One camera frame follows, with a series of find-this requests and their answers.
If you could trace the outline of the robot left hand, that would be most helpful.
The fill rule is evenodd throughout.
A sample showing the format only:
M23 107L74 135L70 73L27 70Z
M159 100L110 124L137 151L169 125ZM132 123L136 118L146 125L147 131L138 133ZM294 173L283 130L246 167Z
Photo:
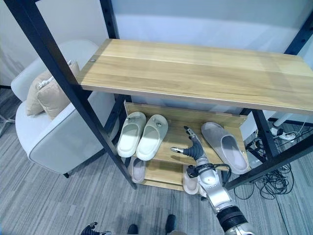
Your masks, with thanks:
M97 226L97 222L89 223L80 233L80 235L111 235L111 231L97 232L95 227Z

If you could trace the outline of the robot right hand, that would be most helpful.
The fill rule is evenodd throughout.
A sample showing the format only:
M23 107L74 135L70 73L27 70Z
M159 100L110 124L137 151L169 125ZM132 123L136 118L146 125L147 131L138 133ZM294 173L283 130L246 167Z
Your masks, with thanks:
M192 157L195 161L201 158L206 158L203 146L196 133L188 126L184 126L184 129L188 135L189 140L192 142L192 146L189 148L171 147L171 151Z

